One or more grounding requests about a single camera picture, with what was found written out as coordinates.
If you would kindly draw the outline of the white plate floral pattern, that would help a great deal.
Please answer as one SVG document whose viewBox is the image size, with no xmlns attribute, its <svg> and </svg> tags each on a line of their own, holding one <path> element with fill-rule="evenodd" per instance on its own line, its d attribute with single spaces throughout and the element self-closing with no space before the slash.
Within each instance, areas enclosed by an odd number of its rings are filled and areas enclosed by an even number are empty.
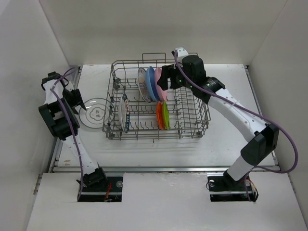
<svg viewBox="0 0 308 231">
<path fill-rule="evenodd" d="M 138 74 L 137 74 L 138 88 L 139 88 L 139 91 L 140 91 L 140 94 L 141 94 L 142 98 L 147 103 L 151 103 L 152 102 L 152 98 L 149 95 L 145 78 L 146 78 L 146 71 L 145 71 L 144 68 L 140 67 L 138 69 Z"/>
</svg>

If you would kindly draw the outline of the clear glass plate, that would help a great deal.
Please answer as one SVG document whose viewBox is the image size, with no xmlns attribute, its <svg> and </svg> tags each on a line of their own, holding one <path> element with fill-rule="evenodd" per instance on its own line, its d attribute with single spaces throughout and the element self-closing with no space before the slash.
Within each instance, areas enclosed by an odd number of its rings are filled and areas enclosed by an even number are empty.
<svg viewBox="0 0 308 231">
<path fill-rule="evenodd" d="M 112 103 L 104 98 L 91 98 L 84 102 L 85 108 L 79 110 L 80 122 L 91 129 L 103 128 L 107 124 L 109 115 L 114 112 Z"/>
</svg>

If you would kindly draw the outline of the grey wire dish rack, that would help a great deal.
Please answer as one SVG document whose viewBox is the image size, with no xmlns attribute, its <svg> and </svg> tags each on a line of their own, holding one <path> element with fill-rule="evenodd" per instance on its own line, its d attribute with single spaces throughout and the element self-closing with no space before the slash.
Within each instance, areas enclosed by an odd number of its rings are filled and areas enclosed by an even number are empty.
<svg viewBox="0 0 308 231">
<path fill-rule="evenodd" d="M 165 53 L 143 53 L 138 60 L 116 60 L 111 64 L 106 98 L 114 106 L 103 132 L 110 140 L 162 140 L 200 138 L 208 129 L 210 113 L 207 105 L 193 96 L 187 88 L 168 90 L 167 109 L 170 129 L 161 130 L 156 119 L 157 102 L 147 103 L 141 96 L 137 72 L 140 67 L 147 69 L 172 64 Z M 122 94 L 129 101 L 130 126 L 128 133 L 122 130 L 119 107 Z"/>
</svg>

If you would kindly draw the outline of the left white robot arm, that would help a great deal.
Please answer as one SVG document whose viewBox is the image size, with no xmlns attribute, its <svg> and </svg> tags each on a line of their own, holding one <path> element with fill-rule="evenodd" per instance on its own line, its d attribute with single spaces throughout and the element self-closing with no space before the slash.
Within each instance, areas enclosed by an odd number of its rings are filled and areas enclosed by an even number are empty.
<svg viewBox="0 0 308 231">
<path fill-rule="evenodd" d="M 102 191 L 109 181 L 104 170 L 90 158 L 80 139 L 75 108 L 80 106 L 85 110 L 86 107 L 80 91 L 70 81 L 65 81 L 69 74 L 51 72 L 42 79 L 45 102 L 38 110 L 52 136 L 60 139 L 79 161 L 81 178 L 78 183 L 81 188 L 90 192 Z"/>
</svg>

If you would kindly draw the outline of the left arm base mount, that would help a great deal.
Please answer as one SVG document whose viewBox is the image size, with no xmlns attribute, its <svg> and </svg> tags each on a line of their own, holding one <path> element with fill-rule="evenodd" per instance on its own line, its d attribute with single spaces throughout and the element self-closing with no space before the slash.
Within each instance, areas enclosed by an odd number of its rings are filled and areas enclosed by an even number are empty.
<svg viewBox="0 0 308 231">
<path fill-rule="evenodd" d="M 85 174 L 79 184 L 78 202 L 122 202 L 123 174 L 106 174 L 102 168 Z"/>
</svg>

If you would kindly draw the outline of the white plate teal rim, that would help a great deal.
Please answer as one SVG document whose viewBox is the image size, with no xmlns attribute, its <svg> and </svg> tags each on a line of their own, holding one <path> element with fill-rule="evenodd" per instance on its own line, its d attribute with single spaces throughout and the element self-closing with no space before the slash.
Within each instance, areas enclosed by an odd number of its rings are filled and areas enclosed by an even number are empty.
<svg viewBox="0 0 308 231">
<path fill-rule="evenodd" d="M 129 110 L 129 101 L 125 93 L 122 94 L 119 107 L 119 120 L 122 127 L 122 130 L 125 133 L 128 133 L 130 126 L 130 110 Z"/>
</svg>

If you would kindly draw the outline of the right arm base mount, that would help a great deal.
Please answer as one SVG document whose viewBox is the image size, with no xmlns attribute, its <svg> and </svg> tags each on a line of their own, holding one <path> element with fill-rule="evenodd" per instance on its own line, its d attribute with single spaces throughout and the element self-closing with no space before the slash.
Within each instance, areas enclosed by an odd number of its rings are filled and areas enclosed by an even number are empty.
<svg viewBox="0 0 308 231">
<path fill-rule="evenodd" d="M 234 181 L 222 173 L 207 175 L 206 188 L 211 202 L 256 202 L 259 193 L 249 175 Z"/>
</svg>

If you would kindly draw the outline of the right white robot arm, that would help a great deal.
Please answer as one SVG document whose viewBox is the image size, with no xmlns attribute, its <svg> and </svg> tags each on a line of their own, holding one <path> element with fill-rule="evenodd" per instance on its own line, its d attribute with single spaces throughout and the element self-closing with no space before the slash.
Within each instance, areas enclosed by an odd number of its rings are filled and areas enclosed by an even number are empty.
<svg viewBox="0 0 308 231">
<path fill-rule="evenodd" d="M 208 77 L 199 56 L 182 52 L 183 49 L 173 51 L 175 63 L 162 67 L 158 86 L 163 90 L 182 87 L 189 89 L 196 98 L 218 111 L 242 134 L 247 144 L 223 177 L 224 186 L 233 190 L 250 170 L 275 150 L 279 129 L 238 104 L 220 80 Z"/>
</svg>

